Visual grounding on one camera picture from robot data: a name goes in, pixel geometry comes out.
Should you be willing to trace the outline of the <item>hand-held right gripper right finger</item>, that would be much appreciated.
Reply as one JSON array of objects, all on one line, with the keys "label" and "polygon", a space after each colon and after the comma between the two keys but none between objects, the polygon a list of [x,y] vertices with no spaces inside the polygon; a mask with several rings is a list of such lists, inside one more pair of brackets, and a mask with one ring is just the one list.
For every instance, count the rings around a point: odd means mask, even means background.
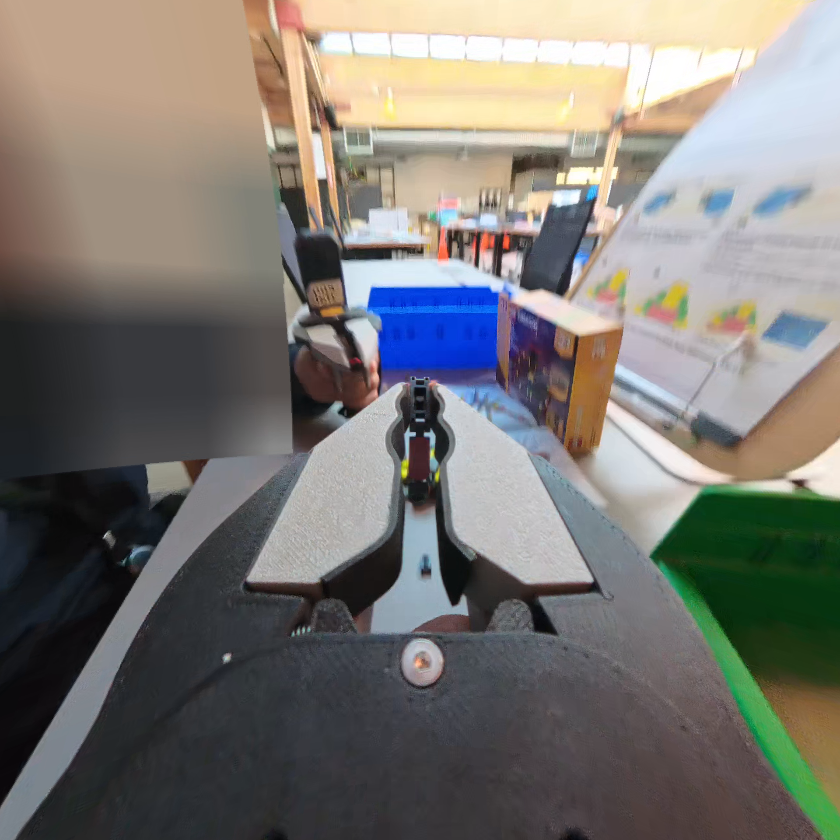
[{"label": "hand-held right gripper right finger", "polygon": [[440,572],[449,600],[483,631],[498,606],[591,594],[595,575],[533,457],[444,385],[434,403]]}]

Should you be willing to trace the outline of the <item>person's left hand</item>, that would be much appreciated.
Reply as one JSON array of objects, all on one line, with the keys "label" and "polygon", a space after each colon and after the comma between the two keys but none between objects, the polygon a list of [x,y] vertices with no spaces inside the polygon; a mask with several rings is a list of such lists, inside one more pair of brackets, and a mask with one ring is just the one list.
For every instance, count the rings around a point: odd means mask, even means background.
[{"label": "person's left hand", "polygon": [[358,412],[372,404],[380,393],[379,356],[374,357],[368,374],[350,371],[341,373],[337,379],[334,369],[317,360],[309,349],[300,347],[292,369],[302,392],[319,405],[341,403],[346,409]]}]

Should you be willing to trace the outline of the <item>blue storage bin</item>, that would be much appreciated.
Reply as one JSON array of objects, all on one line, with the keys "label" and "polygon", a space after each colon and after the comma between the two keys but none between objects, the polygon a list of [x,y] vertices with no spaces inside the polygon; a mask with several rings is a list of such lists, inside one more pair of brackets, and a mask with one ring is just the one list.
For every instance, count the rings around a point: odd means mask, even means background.
[{"label": "blue storage bin", "polygon": [[373,287],[384,371],[488,370],[497,363],[499,292],[489,287]]}]

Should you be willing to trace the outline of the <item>large spider instruction booklet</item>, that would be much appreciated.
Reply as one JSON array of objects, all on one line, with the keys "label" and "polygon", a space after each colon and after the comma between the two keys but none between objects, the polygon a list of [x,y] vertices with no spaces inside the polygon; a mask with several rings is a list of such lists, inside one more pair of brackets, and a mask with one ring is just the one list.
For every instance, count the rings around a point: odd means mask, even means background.
[{"label": "large spider instruction booklet", "polygon": [[550,462],[557,470],[575,467],[559,439],[541,426],[527,407],[516,402],[499,385],[449,385],[448,388],[511,439]]}]

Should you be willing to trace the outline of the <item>black red brick leg segment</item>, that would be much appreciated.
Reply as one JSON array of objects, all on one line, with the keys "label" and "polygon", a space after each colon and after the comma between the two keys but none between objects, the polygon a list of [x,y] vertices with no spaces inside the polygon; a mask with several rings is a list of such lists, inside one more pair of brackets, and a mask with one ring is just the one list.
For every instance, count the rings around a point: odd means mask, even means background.
[{"label": "black red brick leg segment", "polygon": [[439,466],[435,450],[438,399],[435,383],[426,376],[407,380],[408,422],[406,453],[402,460],[402,487],[415,507],[433,501],[438,488]]}]

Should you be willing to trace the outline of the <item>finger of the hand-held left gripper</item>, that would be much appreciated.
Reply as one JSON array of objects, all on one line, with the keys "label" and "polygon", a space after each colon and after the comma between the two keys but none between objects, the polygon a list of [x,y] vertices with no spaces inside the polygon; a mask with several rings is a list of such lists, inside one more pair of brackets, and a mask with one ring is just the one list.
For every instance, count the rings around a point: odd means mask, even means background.
[{"label": "finger of the hand-held left gripper", "polygon": [[348,320],[348,362],[352,373],[362,375],[365,385],[371,387],[374,369],[379,366],[379,336],[382,321],[379,319]]},{"label": "finger of the hand-held left gripper", "polygon": [[306,346],[313,356],[336,369],[352,369],[352,356],[339,332],[327,323],[303,325],[294,322],[294,340]]}]

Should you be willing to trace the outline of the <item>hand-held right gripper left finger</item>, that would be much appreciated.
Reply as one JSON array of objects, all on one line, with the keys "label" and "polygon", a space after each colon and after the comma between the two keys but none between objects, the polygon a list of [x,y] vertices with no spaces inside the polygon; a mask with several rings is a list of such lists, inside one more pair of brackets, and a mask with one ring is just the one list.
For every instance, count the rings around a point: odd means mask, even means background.
[{"label": "hand-held right gripper left finger", "polygon": [[368,610],[403,563],[407,388],[399,384],[315,446],[246,578],[254,592]]}]

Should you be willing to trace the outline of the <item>silver round metal object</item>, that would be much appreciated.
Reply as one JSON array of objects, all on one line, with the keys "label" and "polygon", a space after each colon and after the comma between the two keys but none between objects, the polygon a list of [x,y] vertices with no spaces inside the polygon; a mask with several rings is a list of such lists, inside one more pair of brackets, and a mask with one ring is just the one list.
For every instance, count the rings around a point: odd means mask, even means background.
[{"label": "silver round metal object", "polygon": [[114,568],[138,575],[149,562],[155,545],[152,540],[136,532],[108,530],[101,536],[104,556]]}]

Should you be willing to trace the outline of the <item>yellow purple toy set box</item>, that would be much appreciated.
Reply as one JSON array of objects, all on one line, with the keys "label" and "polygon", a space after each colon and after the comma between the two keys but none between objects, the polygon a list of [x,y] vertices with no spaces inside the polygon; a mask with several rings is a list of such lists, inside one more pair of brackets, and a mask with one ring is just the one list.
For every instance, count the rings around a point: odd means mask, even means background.
[{"label": "yellow purple toy set box", "polygon": [[601,443],[623,325],[546,290],[499,292],[497,383],[573,456]]}]

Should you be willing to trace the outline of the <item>green storage bin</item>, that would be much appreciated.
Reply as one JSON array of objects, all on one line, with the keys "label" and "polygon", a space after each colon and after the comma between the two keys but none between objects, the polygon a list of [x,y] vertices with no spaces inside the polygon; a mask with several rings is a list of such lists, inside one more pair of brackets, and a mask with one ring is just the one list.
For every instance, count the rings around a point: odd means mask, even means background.
[{"label": "green storage bin", "polygon": [[839,838],[839,502],[709,486],[652,551],[765,757]]}]

